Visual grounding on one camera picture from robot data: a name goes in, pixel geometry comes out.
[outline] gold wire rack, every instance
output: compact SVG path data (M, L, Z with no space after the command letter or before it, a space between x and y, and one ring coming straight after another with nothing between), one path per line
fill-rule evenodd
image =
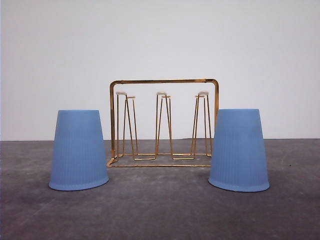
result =
M193 118L193 130L192 130L192 140L190 152L186 153L175 153L173 151L172 145L172 125L171 125L171 96L167 95L165 92L158 92L156 94L156 124L155 124L155 147L153 153L140 153L138 138L137 138L137 126L136 126L136 111L135 111L135 97L128 96L126 92L119 91L116 92L116 117L117 124L115 126L115 93L114 88L116 85L128 85L128 84L187 84L187 83L211 83L214 84L214 124L217 122L217 114L219 109L219 84L215 79L162 79L162 80L117 80L110 84L110 117L111 117L111 159L107 163L107 167L210 167L207 164L117 164L119 159L123 156L132 156L133 161L148 161L155 160L158 155L168 155L171 156L172 160L194 160L196 155L212 156L212 134L211 134L211 121L210 121L210 101L209 93L207 91L201 91L195 96L195 110ZM123 119L123 138L122 138L122 153L120 153L119 145L119 97L124 96L124 119ZM198 124L198 112L200 99L203 99L203 109L204 109L204 134L205 134L205 153L196 153L197 144L197 124ZM132 100L133 108L133 122L134 122L134 133L135 133L135 144L132 134L131 118L129 112L129 100ZM159 142L160 142L160 126L162 118L162 108L165 102L168 133L169 133L169 144L170 153L159 152ZM206 127L206 111L209 126L209 140L207 143L207 127ZM125 127L126 127L126 114L129 125L130 133L130 143L131 143L131 153L125 153Z

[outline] upside-down cup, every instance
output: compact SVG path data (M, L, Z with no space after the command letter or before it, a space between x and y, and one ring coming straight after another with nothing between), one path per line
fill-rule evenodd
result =
M270 187L258 109L219 109L209 183L236 192Z
M49 187L84 190L108 180L99 111L58 111Z

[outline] white wall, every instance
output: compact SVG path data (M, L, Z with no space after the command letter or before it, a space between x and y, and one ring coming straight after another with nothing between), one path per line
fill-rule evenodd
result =
M259 108L265 138L320 138L319 23L318 0L2 0L1 139L52 140L59 109L100 110L110 139L112 81L177 78L217 79L220 108ZM186 138L209 87L122 89L152 139L156 91Z

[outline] ribbed cup surface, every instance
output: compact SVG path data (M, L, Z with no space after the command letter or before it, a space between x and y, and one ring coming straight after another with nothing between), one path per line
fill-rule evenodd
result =
M83 190L108 180L99 111L58 111L49 187Z
M258 192L269 188L258 109L220 109L209 182L222 189Z

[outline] blue plastic cup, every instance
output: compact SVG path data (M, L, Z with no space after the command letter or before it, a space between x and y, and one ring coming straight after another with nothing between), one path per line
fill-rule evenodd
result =
M258 109L219 109L209 183L236 192L270 187Z
M58 111L49 187L84 190L108 180L99 111Z

